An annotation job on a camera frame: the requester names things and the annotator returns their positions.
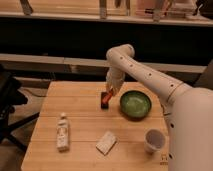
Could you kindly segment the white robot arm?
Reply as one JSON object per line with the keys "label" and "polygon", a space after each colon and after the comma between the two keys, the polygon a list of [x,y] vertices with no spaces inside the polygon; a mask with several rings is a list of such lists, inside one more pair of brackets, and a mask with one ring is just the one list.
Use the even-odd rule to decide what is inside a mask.
{"label": "white robot arm", "polygon": [[118,92],[130,75],[171,107],[168,171],[213,171],[213,90],[192,87],[134,55],[130,44],[106,52],[106,88]]}

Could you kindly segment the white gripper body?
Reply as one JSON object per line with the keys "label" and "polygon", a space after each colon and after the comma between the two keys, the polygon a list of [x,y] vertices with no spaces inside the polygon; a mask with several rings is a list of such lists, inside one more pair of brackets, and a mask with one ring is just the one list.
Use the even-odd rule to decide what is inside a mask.
{"label": "white gripper body", "polygon": [[116,96],[125,80],[125,73],[119,69],[110,67],[106,75],[106,91],[113,91]]}

